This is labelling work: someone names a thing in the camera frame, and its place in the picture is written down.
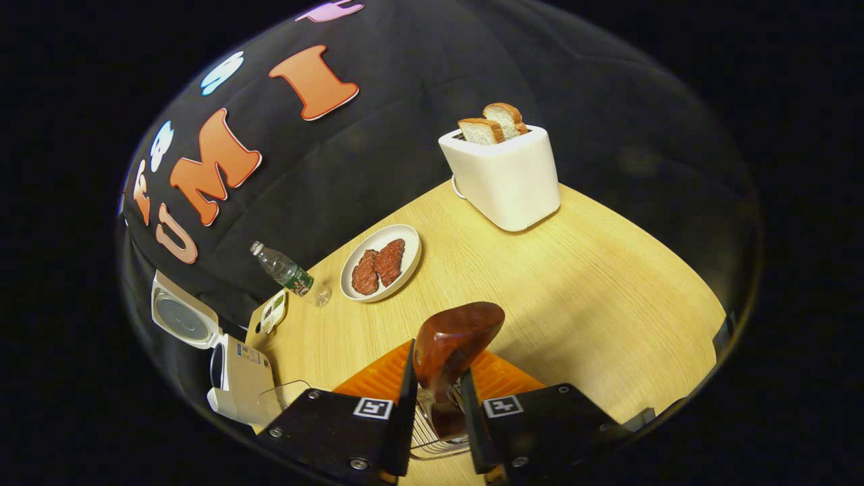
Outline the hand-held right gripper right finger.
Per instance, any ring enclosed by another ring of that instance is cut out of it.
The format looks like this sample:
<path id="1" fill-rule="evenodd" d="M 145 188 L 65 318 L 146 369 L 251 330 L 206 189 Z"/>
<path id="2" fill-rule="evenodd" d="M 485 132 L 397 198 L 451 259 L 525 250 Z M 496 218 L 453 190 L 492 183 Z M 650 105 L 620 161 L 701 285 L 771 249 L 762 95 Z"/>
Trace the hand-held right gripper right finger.
<path id="1" fill-rule="evenodd" d="M 490 351 L 462 376 L 473 468 L 485 483 L 576 483 L 624 427 L 572 384 L 544 385 Z"/>

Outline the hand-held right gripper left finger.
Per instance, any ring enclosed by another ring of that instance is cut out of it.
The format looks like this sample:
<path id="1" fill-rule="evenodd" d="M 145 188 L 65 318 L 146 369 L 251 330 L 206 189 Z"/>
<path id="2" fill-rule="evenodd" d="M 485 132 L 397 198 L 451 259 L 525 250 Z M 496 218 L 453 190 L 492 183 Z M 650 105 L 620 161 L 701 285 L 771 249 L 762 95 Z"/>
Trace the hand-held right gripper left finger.
<path id="1" fill-rule="evenodd" d="M 408 342 L 397 397 L 302 390 L 257 434 L 270 459 L 319 485 L 397 485 L 408 472 L 417 383 Z"/>

